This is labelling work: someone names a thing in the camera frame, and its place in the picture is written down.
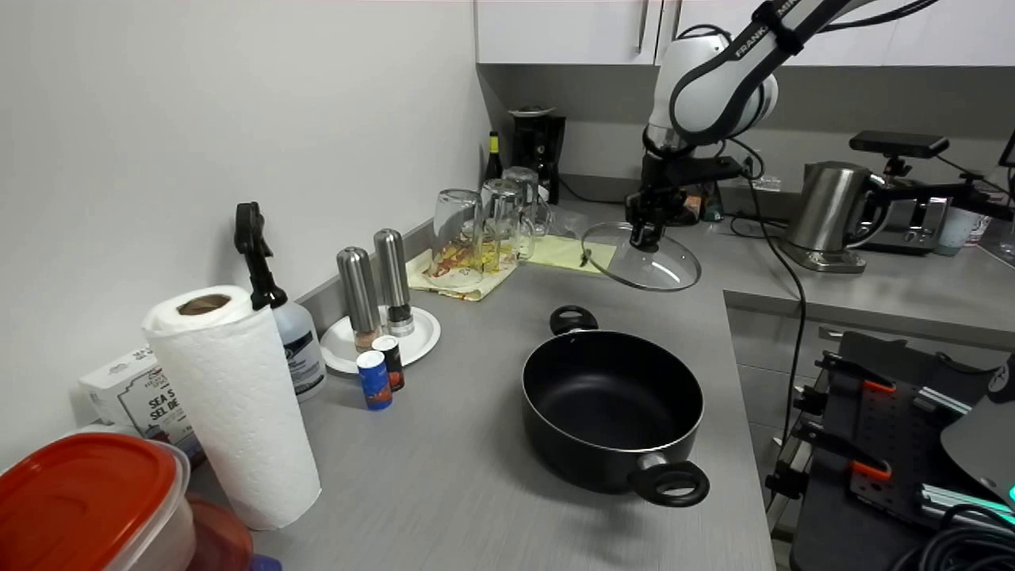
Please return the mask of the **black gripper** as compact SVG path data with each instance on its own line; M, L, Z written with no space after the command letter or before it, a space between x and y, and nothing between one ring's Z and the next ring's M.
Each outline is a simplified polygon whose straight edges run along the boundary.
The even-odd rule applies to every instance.
M652 241L663 241L667 226L695 226L699 215L686 206L686 193L743 175L744 168L728 156L646 156L637 190L626 201L626 219L630 221L629 241L634 249L646 244L646 226L641 221L652 221Z

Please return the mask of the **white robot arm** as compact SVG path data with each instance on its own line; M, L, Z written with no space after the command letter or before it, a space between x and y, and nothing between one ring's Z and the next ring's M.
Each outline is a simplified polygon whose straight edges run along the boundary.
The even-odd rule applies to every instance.
M813 36L907 18L936 0L903 0L894 10L852 18L869 0L762 0L744 30L728 39L681 36L660 55L652 107L641 130L644 163L637 193L626 203L630 244L652 251L667 226L667 197L688 184L699 145L753 130L777 102L774 71Z

